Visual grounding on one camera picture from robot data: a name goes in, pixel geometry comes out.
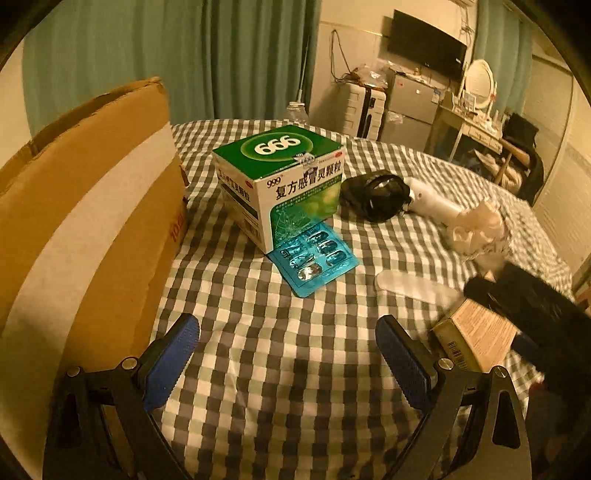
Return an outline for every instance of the bed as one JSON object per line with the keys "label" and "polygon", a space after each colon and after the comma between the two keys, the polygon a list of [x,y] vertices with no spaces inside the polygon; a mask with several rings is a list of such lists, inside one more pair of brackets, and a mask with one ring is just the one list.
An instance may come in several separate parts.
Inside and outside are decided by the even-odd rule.
{"label": "bed", "polygon": [[[189,230],[161,299],[153,337],[181,312],[202,334],[166,406],[155,413],[166,439],[196,478],[380,478],[418,423],[374,339],[380,316],[393,314],[411,337],[427,336],[443,311],[376,292],[374,276],[395,269],[462,288],[477,272],[448,250],[441,226],[407,214],[371,225],[342,210],[327,220],[360,265],[306,299],[296,297],[275,265],[222,206],[211,150],[278,121],[203,121],[173,127],[189,176]],[[349,138],[311,127],[346,146],[345,177],[385,168],[426,181],[450,200],[474,207],[497,200],[513,231],[510,260],[570,296],[571,274],[531,208],[461,167],[402,146]],[[540,378],[510,352],[524,410]],[[456,428],[441,457],[446,468]]]}

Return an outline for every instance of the green medicine box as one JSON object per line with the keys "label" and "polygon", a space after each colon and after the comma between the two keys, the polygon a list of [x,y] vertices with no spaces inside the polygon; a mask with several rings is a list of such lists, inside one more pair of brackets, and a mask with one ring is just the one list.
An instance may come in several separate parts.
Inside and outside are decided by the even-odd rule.
{"label": "green medicine box", "polygon": [[333,215],[345,148],[295,125],[213,151],[226,208],[264,253]]}

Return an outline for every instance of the cardboard box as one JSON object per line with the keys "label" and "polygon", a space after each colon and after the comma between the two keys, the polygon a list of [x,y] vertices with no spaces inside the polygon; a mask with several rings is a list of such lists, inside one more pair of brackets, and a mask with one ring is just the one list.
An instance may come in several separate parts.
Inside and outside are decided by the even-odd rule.
{"label": "cardboard box", "polygon": [[216,148],[213,160],[230,214],[269,253],[334,215],[344,151],[329,138],[286,125]]}
{"label": "cardboard box", "polygon": [[[491,273],[485,277],[494,280]],[[517,329],[505,317],[473,300],[462,299],[433,332],[456,366],[488,373],[503,364]]]}
{"label": "cardboard box", "polygon": [[54,382],[148,345],[185,186],[156,78],[70,111],[0,169],[0,434],[32,479]]}

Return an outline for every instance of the blue blister pack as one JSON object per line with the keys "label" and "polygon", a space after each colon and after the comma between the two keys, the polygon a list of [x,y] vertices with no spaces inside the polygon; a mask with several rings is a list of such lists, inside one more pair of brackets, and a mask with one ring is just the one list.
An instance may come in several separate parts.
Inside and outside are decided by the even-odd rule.
{"label": "blue blister pack", "polygon": [[322,285],[359,265],[347,244],[323,222],[268,255],[296,295],[307,297]]}

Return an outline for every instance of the water bottle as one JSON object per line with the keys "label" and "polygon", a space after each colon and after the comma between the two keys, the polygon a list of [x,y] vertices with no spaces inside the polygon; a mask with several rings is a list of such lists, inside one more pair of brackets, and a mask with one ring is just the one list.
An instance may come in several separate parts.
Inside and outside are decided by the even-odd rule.
{"label": "water bottle", "polygon": [[283,113],[283,117],[291,122],[298,122],[301,124],[308,124],[310,119],[306,113],[306,105],[301,102],[290,102],[287,110]]}

